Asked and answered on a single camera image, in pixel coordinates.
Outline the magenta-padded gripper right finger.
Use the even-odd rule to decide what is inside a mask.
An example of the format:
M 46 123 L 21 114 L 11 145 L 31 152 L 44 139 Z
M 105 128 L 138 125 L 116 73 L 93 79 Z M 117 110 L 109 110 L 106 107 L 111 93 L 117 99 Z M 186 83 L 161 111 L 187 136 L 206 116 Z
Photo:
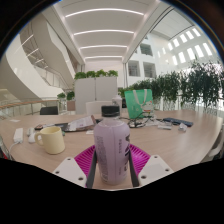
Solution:
M 134 187 L 148 185 L 173 173 L 159 155 L 149 155 L 135 145 L 130 145 L 129 164 Z

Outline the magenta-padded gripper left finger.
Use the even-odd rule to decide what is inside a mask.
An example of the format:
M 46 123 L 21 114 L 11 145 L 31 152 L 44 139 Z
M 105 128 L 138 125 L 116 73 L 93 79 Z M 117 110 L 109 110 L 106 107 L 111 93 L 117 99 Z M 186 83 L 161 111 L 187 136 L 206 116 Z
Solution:
M 75 157 L 65 158 L 53 173 L 84 188 L 92 188 L 97 157 L 92 145 Z

